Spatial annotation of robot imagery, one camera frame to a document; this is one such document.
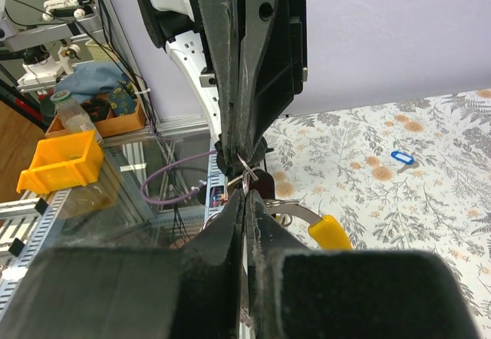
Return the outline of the black tagged key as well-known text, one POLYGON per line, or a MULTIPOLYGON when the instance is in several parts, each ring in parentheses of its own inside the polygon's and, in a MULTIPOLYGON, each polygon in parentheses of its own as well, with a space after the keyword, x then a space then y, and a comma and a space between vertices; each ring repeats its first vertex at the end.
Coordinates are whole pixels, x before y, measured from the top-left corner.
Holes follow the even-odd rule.
POLYGON ((254 189, 264 200, 275 198, 275 181, 272 174, 267 172, 264 160, 249 165, 249 168, 239 166, 229 171, 226 182, 227 194, 231 196, 236 189, 243 186, 245 186, 245 193, 254 189))

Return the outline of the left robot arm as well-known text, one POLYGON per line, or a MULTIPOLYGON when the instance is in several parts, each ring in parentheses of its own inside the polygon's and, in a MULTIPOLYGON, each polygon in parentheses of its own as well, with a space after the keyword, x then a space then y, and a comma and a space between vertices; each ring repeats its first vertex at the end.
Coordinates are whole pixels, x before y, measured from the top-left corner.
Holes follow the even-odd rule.
POLYGON ((306 0, 137 0, 185 75, 226 166, 254 163, 308 78, 306 0))

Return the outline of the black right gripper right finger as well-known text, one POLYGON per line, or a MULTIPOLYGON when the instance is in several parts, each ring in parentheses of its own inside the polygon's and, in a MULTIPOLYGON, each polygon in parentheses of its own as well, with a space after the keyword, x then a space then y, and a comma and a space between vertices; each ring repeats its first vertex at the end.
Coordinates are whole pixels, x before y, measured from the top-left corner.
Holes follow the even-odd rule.
POLYGON ((420 250, 313 250, 245 199, 249 314, 259 338, 476 338, 447 264, 420 250))

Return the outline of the large keyring with yellow grip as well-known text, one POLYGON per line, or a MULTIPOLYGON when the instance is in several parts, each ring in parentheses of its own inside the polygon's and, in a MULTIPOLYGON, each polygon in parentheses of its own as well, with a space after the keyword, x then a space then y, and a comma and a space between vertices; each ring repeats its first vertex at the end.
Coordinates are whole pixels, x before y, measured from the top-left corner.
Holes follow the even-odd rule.
POLYGON ((276 215, 291 216, 308 226, 308 235, 324 250, 349 250, 347 233, 335 217, 320 216, 295 200, 263 199, 256 191, 233 195, 224 210, 197 235, 196 241, 229 246, 245 238, 251 253, 271 249, 302 248, 303 244, 276 215))

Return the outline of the blue tagged key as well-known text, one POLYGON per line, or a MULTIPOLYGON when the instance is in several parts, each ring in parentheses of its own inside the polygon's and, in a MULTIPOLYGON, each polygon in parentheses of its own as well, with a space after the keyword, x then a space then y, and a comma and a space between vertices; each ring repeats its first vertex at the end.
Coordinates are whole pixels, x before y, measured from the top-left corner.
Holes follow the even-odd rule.
POLYGON ((415 160, 413 155, 395 150, 390 153, 390 156, 402 163, 401 168, 397 170, 397 174, 401 174, 410 169, 416 169, 419 166, 419 163, 415 160))

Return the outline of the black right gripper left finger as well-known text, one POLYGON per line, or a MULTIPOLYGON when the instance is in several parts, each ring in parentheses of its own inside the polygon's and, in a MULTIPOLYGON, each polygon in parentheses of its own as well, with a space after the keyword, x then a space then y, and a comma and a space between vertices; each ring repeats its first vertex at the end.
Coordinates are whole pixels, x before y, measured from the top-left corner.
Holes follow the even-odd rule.
POLYGON ((236 338, 245 195, 182 248, 50 248, 30 264, 3 338, 236 338))

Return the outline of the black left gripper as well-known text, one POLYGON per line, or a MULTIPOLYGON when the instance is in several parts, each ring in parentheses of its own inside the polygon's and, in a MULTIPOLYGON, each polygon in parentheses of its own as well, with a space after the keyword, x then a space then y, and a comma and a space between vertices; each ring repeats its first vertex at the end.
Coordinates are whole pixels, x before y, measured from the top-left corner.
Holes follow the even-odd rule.
POLYGON ((197 0, 219 93, 227 163, 263 156, 262 135, 303 90, 306 0, 197 0))

